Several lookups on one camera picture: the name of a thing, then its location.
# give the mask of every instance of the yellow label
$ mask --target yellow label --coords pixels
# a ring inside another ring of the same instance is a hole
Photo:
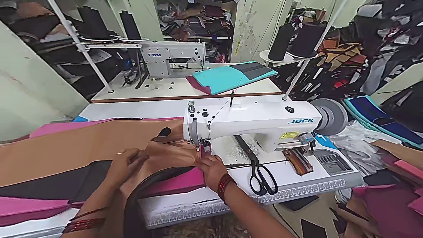
[[[294,138],[299,134],[299,131],[285,132],[279,139]]]

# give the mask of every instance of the measuring ruler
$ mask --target measuring ruler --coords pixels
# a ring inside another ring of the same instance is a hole
[[[338,190],[346,186],[344,179],[333,180],[324,183],[317,183],[313,185],[306,185],[297,188],[290,188],[286,190],[279,190],[275,195],[266,194],[264,196],[250,196],[258,204],[271,204],[276,202],[283,202],[289,198],[295,198],[308,194],[319,194],[331,190]],[[214,213],[221,213],[228,211],[222,200],[216,199],[212,201],[182,205],[178,208],[171,208],[165,211],[152,212],[146,217],[148,229],[168,226],[186,220],[193,220],[203,216],[211,216]]]

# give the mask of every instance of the woman's hand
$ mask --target woman's hand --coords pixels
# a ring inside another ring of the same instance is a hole
[[[148,159],[148,155],[139,149],[123,149],[116,155],[104,183],[118,188],[135,172],[139,165]]]
[[[204,181],[207,187],[217,193],[220,179],[228,171],[218,155],[207,155],[195,162],[195,166],[204,172]]]

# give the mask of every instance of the scissors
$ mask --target scissors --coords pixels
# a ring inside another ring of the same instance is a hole
[[[265,166],[260,164],[257,156],[253,153],[253,151],[250,149],[250,147],[247,145],[247,143],[245,143],[244,139],[242,139],[242,137],[240,135],[236,135],[234,137],[235,137],[236,141],[238,142],[238,144],[241,146],[241,148],[244,150],[244,152],[247,154],[249,159],[251,160],[251,169],[253,171],[253,174],[251,175],[251,178],[250,178],[251,189],[254,191],[255,194],[257,194],[259,196],[263,196],[266,193],[269,193],[270,195],[275,195],[277,193],[277,184],[276,184],[276,181],[275,181],[275,178],[273,177],[273,175],[270,173],[270,171]],[[264,170],[266,170],[267,174],[272,179],[273,185],[275,186],[274,190],[272,190],[270,188],[269,184],[264,179],[264,176],[261,173],[260,168],[263,168]],[[255,178],[257,180],[258,184],[260,185],[259,191],[256,191],[253,188],[253,185],[252,185],[253,178]]]

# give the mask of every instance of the black thread spool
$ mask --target black thread spool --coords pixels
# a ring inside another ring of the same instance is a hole
[[[128,11],[122,11],[120,15],[128,40],[141,40],[140,32],[132,14],[128,13]]]
[[[294,34],[294,28],[290,25],[283,25],[279,27],[275,41],[270,48],[269,55],[267,56],[273,61],[283,61],[288,48],[289,40]]]
[[[288,49],[288,52],[303,58],[316,56],[317,52],[314,50],[314,47],[316,47],[325,28],[325,24],[313,25],[304,23],[298,32],[297,38],[292,42],[291,48]]]
[[[89,36],[86,38],[96,40],[112,39],[98,10],[83,6],[78,8],[78,12],[81,15],[82,21],[84,21],[84,23],[88,25],[91,30]]]

